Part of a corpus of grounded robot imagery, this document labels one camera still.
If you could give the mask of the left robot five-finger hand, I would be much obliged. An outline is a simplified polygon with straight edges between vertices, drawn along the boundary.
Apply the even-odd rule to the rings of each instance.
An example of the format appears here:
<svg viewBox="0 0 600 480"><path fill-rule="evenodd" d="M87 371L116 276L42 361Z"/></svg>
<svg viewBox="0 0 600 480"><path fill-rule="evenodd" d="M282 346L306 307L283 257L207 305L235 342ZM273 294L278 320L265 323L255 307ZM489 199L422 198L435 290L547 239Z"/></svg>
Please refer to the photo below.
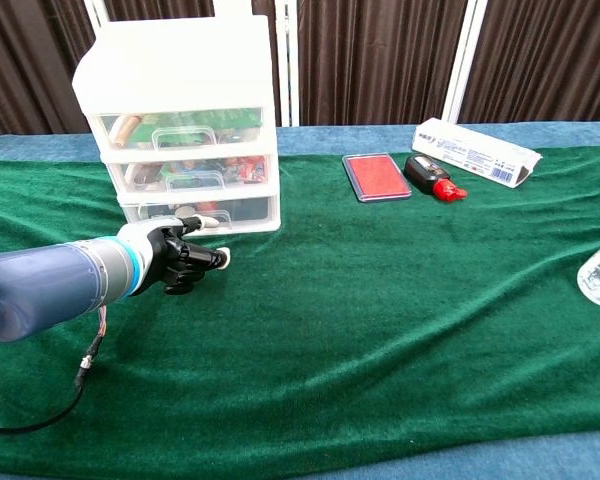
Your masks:
<svg viewBox="0 0 600 480"><path fill-rule="evenodd" d="M130 253L134 268L129 294L137 296L157 282L168 295L191 292L194 284L211 270L222 270L230 263L226 247L210 249L187 242L184 237L219 222L208 216L157 216L121 227L116 239Z"/></svg>

